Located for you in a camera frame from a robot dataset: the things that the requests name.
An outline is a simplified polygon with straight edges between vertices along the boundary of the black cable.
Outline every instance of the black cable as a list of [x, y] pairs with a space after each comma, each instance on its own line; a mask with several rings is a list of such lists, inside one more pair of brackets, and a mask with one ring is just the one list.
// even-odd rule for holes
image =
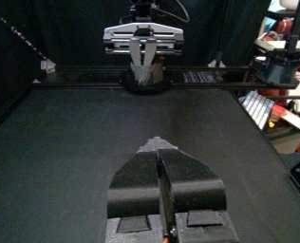
[[174, 17], [175, 19], [178, 19], [179, 21], [182, 21], [182, 22], [184, 22], [184, 23], [188, 23], [188, 22], [190, 22], [190, 18], [188, 18], [188, 15], [187, 15], [187, 10], [186, 10], [183, 4], [179, 2], [179, 0], [175, 0], [175, 2], [179, 4], [179, 6], [180, 6], [180, 8], [182, 8], [182, 10], [183, 10], [183, 12], [184, 12], [186, 19], [182, 19], [179, 16], [176, 16], [176, 15], [172, 14], [171, 12], [164, 11], [164, 10], [161, 10], [161, 9], [156, 9], [156, 8], [151, 8], [151, 9], [155, 10], [155, 11], [157, 11], [157, 12], [161, 12], [161, 13], [169, 15], [171, 17]]

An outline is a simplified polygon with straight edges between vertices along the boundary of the black backdrop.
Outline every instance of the black backdrop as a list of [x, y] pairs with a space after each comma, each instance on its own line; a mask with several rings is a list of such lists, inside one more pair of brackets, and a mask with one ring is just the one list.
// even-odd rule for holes
[[[160, 23], [184, 30], [186, 46], [180, 57], [168, 57], [167, 65], [206, 65], [214, 57], [220, 39], [227, 0], [183, 0], [190, 15], [184, 24], [169, 17]], [[232, 0], [226, 65], [244, 65], [258, 36], [270, 0]], [[128, 56], [104, 54], [103, 29], [117, 25], [129, 14], [128, 0], [2, 0], [0, 16], [31, 40], [59, 65], [127, 65]], [[172, 0], [161, 9], [183, 16]], [[29, 86], [39, 74], [40, 58], [24, 46], [0, 21], [0, 110]]]

